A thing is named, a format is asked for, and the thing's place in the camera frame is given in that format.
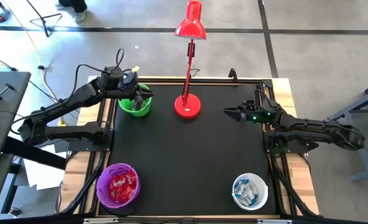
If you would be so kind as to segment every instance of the gray floor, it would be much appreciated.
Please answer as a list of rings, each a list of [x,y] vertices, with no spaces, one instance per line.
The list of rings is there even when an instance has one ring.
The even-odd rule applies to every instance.
[[[35,14],[24,0],[6,2],[25,26],[34,27],[27,21]],[[53,1],[31,2],[44,15],[56,13]],[[173,28],[183,19],[187,0],[87,2],[90,13],[80,27]],[[264,0],[264,6],[270,29],[368,30],[368,1]],[[70,9],[63,11],[57,25],[78,26],[71,14]],[[257,0],[203,0],[202,21],[206,28],[262,28]],[[1,26],[19,24],[11,18]],[[185,74],[187,40],[171,33],[54,32],[50,38],[42,32],[29,33],[44,65],[50,67],[47,80],[61,98],[71,92],[79,63],[99,68],[113,65],[120,47],[126,52],[124,68],[138,65],[141,75]],[[368,35],[271,34],[270,37],[278,75],[290,79],[298,117],[326,118],[361,97],[368,87]],[[208,33],[207,38],[196,41],[193,68],[201,70],[197,75],[226,77],[234,67],[240,77],[271,77],[263,34]],[[31,72],[32,81],[44,89],[36,70],[35,52],[24,32],[0,31],[0,59]],[[84,84],[89,75],[97,72],[81,70],[78,84]],[[49,103],[47,97],[29,86],[19,112],[25,115]],[[75,123],[71,116],[67,120]],[[351,175],[364,171],[358,153],[322,144],[310,152],[310,164],[320,213],[330,218],[368,222],[368,180],[356,183],[350,180]],[[54,211],[56,189],[40,192],[28,187],[19,189],[21,196],[17,196],[13,205],[23,208],[23,217]]]

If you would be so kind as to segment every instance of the green cup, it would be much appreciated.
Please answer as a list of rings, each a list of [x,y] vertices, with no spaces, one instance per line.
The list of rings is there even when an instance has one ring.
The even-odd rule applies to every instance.
[[[139,83],[140,87],[146,90],[149,90],[149,88],[144,85]],[[128,112],[129,114],[135,116],[135,117],[142,117],[147,115],[147,113],[149,112],[149,110],[151,109],[151,101],[152,101],[152,97],[148,98],[145,100],[145,105],[139,109],[139,110],[132,110],[133,109],[133,101],[132,100],[128,100],[128,99],[123,99],[123,100],[118,100],[118,104],[119,106],[122,108],[122,110]]]

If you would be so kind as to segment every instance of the white cable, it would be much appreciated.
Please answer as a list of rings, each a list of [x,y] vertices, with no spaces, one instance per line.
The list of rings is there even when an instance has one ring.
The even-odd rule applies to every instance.
[[[25,29],[24,25],[22,25],[21,21],[18,19],[18,17],[14,14],[14,12],[11,10],[11,8],[9,7],[9,5],[4,1],[4,0],[1,0],[5,5],[6,7],[10,10],[11,14],[17,19],[18,23],[20,24],[20,26],[22,27],[22,29],[25,31],[25,33],[27,34],[30,42],[32,43],[32,45],[34,46],[34,49],[35,49],[35,52],[36,52],[36,56],[37,56],[37,60],[39,62],[39,65],[42,65],[42,61],[40,59],[40,55],[39,55],[39,51],[37,50],[37,47],[34,43],[34,41],[32,40],[32,38],[30,37],[28,31]],[[43,81],[43,84],[46,86],[46,89],[48,90],[48,92],[54,97],[53,101],[56,103],[57,102],[57,97],[55,96],[54,92],[52,91],[52,89],[49,87],[49,85],[47,84],[46,82],[46,77],[45,77],[45,73],[42,69],[39,69],[40,70],[40,74],[42,74],[42,81]]]

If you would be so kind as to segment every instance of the tripod stand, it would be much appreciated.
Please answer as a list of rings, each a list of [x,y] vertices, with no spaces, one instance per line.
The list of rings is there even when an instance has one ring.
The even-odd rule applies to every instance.
[[[49,37],[48,32],[49,32],[49,31],[52,31],[52,29],[51,29],[51,28],[48,28],[48,27],[46,26],[46,21],[45,21],[45,19],[46,19],[46,18],[50,18],[50,17],[54,17],[54,16],[62,16],[62,14],[61,14],[61,13],[57,13],[57,14],[53,14],[53,15],[50,15],[50,16],[41,16],[41,15],[39,14],[39,12],[36,10],[36,8],[35,8],[35,7],[30,3],[30,1],[29,1],[29,0],[27,0],[27,2],[28,2],[28,4],[31,6],[31,8],[36,12],[36,14],[39,16],[39,18],[38,18],[38,19],[31,19],[29,22],[33,23],[33,21],[41,20],[41,21],[42,21],[43,30],[45,31],[45,35],[46,35],[46,37]]]

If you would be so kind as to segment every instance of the red desk lamp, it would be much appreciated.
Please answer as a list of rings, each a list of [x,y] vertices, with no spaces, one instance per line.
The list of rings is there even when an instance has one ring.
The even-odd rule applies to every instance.
[[[174,102],[174,109],[179,117],[184,119],[193,119],[201,111],[201,101],[194,94],[189,94],[189,82],[191,78],[191,63],[195,56],[194,39],[206,40],[206,31],[201,23],[202,3],[199,0],[190,0],[186,6],[186,15],[183,22],[178,25],[175,36],[190,38],[188,44],[188,70],[186,72],[186,81],[183,94]]]

